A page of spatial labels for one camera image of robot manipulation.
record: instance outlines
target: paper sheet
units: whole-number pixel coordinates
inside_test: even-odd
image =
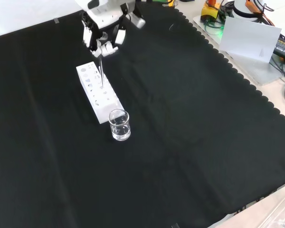
[[[268,63],[280,33],[277,27],[227,17],[219,49]]]

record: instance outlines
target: black tablecloth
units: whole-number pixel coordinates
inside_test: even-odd
[[[0,37],[0,228],[205,228],[285,183],[279,110],[177,10],[140,7],[104,60],[125,142],[79,82],[79,13]]]

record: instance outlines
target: table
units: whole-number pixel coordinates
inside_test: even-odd
[[[284,198],[285,187],[216,226],[216,228],[257,228]]]
[[[192,2],[181,2],[179,1],[178,6],[176,7],[180,12],[182,12],[186,18],[193,23],[194,27],[198,29],[209,40],[210,44],[213,45],[214,48],[218,49],[218,45],[214,42],[195,22],[193,22],[193,18],[200,15],[201,8],[205,1],[203,0],[195,0]],[[275,1],[266,1],[268,6],[273,5],[277,10],[276,12],[267,13],[270,19],[276,24],[277,27],[282,28],[282,32],[285,34],[285,0],[279,1],[279,3]],[[244,77],[250,80],[249,75],[243,71],[237,63],[228,55],[226,52],[221,52],[225,58],[229,60],[229,62],[233,65],[235,69],[238,70]],[[250,83],[256,86],[256,89],[261,91],[264,96],[268,97],[268,100],[274,104],[274,106],[281,111],[281,114],[285,116],[285,79],[280,78],[272,83],[269,83],[264,86],[257,85],[253,81],[250,80]]]

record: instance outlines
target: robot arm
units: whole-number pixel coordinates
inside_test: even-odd
[[[76,0],[83,8],[83,41],[95,57],[107,56],[118,50],[125,38],[127,17],[137,27],[142,28],[145,20],[133,0]]]

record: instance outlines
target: water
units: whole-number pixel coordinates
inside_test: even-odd
[[[129,126],[117,126],[111,127],[112,136],[118,141],[127,140],[131,135],[131,130]]]

